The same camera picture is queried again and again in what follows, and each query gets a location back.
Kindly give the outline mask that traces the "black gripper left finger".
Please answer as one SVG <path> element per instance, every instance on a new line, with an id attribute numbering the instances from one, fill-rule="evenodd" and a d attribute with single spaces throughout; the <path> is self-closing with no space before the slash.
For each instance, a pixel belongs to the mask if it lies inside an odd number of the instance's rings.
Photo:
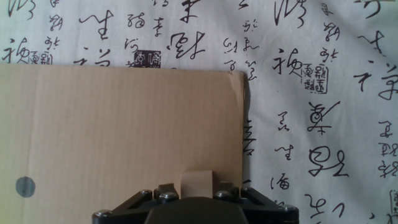
<path id="1" fill-rule="evenodd" d="M 116 208 L 112 210 L 102 209 L 92 214 L 92 224 L 145 223 L 153 208 L 176 201 L 179 198 L 174 184 L 159 185 L 154 190 L 140 190 Z"/>

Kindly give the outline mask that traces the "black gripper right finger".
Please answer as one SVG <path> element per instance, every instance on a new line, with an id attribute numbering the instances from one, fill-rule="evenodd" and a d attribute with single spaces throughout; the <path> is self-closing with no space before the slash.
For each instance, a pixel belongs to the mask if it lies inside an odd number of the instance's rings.
<path id="1" fill-rule="evenodd" d="M 299 224 L 297 207 L 279 205 L 252 187 L 239 188 L 231 182 L 221 182 L 213 199 L 237 205 L 248 223 Z"/>

